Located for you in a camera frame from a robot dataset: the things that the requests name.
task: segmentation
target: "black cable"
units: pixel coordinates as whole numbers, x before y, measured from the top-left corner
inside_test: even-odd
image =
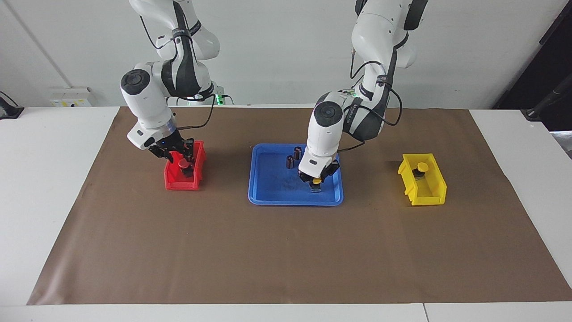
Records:
[[[380,119],[382,122],[386,123],[389,126],[394,127],[397,124],[399,124],[399,121],[401,121],[401,115],[403,114],[403,101],[401,100],[401,97],[393,90],[393,88],[389,87],[389,89],[397,97],[397,100],[399,100],[399,116],[397,117],[397,120],[395,120],[394,123],[389,122],[383,116],[379,115],[379,113],[377,113],[376,111],[374,111],[373,109],[371,109],[369,107],[365,107],[365,106],[360,105],[360,106],[358,106],[358,108],[363,108],[363,109],[368,110],[370,113],[373,113],[378,119]]]
[[[360,141],[360,144],[358,144],[358,145],[356,145],[356,146],[353,146],[353,147],[351,147],[351,148],[338,150],[337,153],[352,151],[353,149],[357,149],[357,148],[361,147],[361,146],[364,145],[365,143],[366,143],[366,141]]]
[[[186,19],[186,16],[185,16],[185,15],[184,15],[184,17],[185,17],[185,27],[186,27],[186,29],[187,29],[187,30],[189,30],[189,31],[190,31],[190,28],[189,28],[189,22],[187,21],[187,19]],[[193,47],[193,37],[192,37],[192,36],[190,36],[190,35],[181,35],[181,36],[185,36],[185,37],[188,37],[188,38],[189,38],[189,40],[190,40],[190,49],[191,49],[191,50],[192,50],[192,52],[193,52],[193,57],[194,57],[194,60],[195,60],[195,61],[197,61],[197,54],[194,52],[194,47]]]
[[[379,115],[379,113],[377,113],[376,111],[374,111],[371,108],[365,107],[365,106],[361,106],[359,105],[358,108],[363,108],[368,110],[370,113],[373,113],[377,118],[379,118],[382,122],[386,123],[389,126],[396,126],[397,124],[399,124],[399,121],[401,120],[401,116],[403,114],[403,101],[401,100],[401,97],[399,96],[399,94],[397,94],[393,88],[391,88],[389,85],[386,85],[389,87],[390,91],[397,97],[397,100],[399,101],[399,116],[397,117],[397,120],[395,120],[394,123],[391,123],[389,121],[387,121],[383,116]],[[345,115],[345,113],[352,108],[353,106],[348,106],[344,109],[343,113]],[[359,147],[361,147],[362,145],[364,145],[366,142],[365,141],[360,141],[360,143],[356,146],[353,146],[351,148],[346,148],[346,149],[342,149],[342,150],[338,150],[337,153],[341,153],[341,152],[346,152],[346,151],[351,151],[353,149],[357,149]]]
[[[352,72],[353,72],[353,62],[356,59],[356,52],[355,49],[352,49],[352,64],[349,66],[349,79],[353,79],[352,78]]]
[[[350,88],[356,87],[356,85],[363,79],[364,76],[365,76],[365,75],[362,75],[362,76],[357,80],[357,82],[356,82],[352,87],[350,87]]]
[[[222,98],[228,97],[228,98],[231,99],[232,105],[235,104],[235,101],[232,99],[232,96],[230,96],[230,95],[222,95],[221,97],[222,97]]]
[[[173,40],[172,38],[169,39],[169,41],[167,41],[166,43],[164,43],[163,45],[161,45],[160,47],[157,47],[155,45],[155,43],[153,42],[153,40],[151,39],[151,35],[149,34],[149,31],[147,30],[147,26],[145,25],[145,21],[143,20],[142,16],[139,16],[139,18],[141,18],[141,23],[143,24],[143,28],[145,29],[145,33],[147,34],[147,38],[149,39],[149,42],[151,43],[151,46],[153,46],[153,48],[159,50],[162,49],[163,47],[167,46],[168,43],[171,42],[171,40]]]
[[[206,119],[205,123],[203,123],[202,125],[199,125],[199,126],[192,126],[192,125],[191,125],[191,126],[186,126],[186,127],[178,127],[177,130],[182,131],[182,130],[184,130],[184,129],[203,128],[203,127],[205,127],[207,124],[209,124],[210,117],[213,115],[213,110],[215,109],[215,101],[216,101],[216,97],[215,97],[214,94],[211,94],[211,95],[207,96],[207,97],[205,98],[205,100],[208,99],[209,97],[212,97],[212,98],[213,98],[213,104],[210,106],[209,117]],[[179,98],[180,98],[181,100],[185,100],[185,101],[196,101],[196,100],[186,99],[186,98],[184,98],[184,97],[179,97]]]
[[[0,91],[0,94],[6,96],[6,98],[8,98],[9,100],[11,100],[12,103],[14,103],[14,105],[16,105],[16,107],[20,106],[20,105],[18,105],[18,103],[16,103],[15,100],[12,99],[12,97],[10,97],[10,96],[9,96],[8,94],[6,94],[5,92]]]
[[[213,94],[211,94],[211,95],[205,97],[204,99],[200,99],[200,100],[198,100],[198,99],[189,99],[189,98],[187,98],[187,97],[177,97],[177,103],[176,103],[176,104],[178,105],[178,101],[179,101],[179,100],[184,100],[184,101],[187,101],[187,102],[204,102],[205,100],[207,100],[209,97],[212,97],[212,96],[213,96]]]
[[[171,58],[171,60],[170,60],[171,63],[173,63],[173,61],[175,61],[175,59],[177,59],[177,56],[178,56],[177,41],[175,41],[175,40],[173,39],[173,43],[175,44],[175,56],[173,56],[173,58]]]
[[[350,79],[356,78],[356,76],[358,75],[358,73],[359,73],[365,66],[367,66],[367,65],[369,65],[369,64],[378,64],[378,65],[380,65],[380,66],[383,68],[383,65],[382,65],[381,62],[375,61],[375,60],[370,60],[370,61],[366,61],[365,63],[363,63],[363,65],[360,66],[360,68],[357,69],[357,72],[352,75],[352,72],[353,72],[353,58],[352,58],[352,65],[351,65],[350,70],[349,70],[349,77],[350,77]]]

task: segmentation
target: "green light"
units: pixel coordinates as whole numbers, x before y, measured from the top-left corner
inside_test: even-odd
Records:
[[[215,95],[218,105],[224,105],[224,98],[220,95]]]

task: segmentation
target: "brown paper mat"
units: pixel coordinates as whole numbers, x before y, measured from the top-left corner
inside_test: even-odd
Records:
[[[208,110],[175,112],[188,125]],[[29,304],[572,300],[468,111],[405,110],[343,154],[339,207],[250,204],[252,147],[304,142],[310,113],[215,109],[184,133],[205,140],[202,191],[168,192],[165,161],[128,142],[136,120],[122,108]],[[403,194],[401,154],[424,152],[447,182],[444,206]]]

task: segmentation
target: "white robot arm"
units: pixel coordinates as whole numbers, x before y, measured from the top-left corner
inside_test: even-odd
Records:
[[[407,68],[415,61],[406,45],[408,31],[419,26],[427,0],[357,0],[357,23],[352,44],[365,64],[365,75],[355,95],[324,94],[312,112],[308,141],[299,165],[300,178],[312,191],[337,171],[334,159],[342,132],[360,142],[378,136],[383,128],[395,67]]]
[[[121,92],[138,122],[128,133],[139,149],[149,149],[159,158],[172,161],[178,151],[192,161],[192,140],[183,140],[165,97],[213,95],[216,85],[206,66],[198,60],[218,56],[218,39],[198,20],[190,0],[129,0],[143,19],[162,24],[171,31],[157,39],[157,53],[165,61],[140,63],[121,79]]]

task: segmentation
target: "white table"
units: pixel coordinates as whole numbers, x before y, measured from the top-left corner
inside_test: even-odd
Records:
[[[26,307],[117,110],[29,108],[0,121],[0,321],[572,321],[572,303]],[[572,285],[572,160],[518,111],[471,113]]]

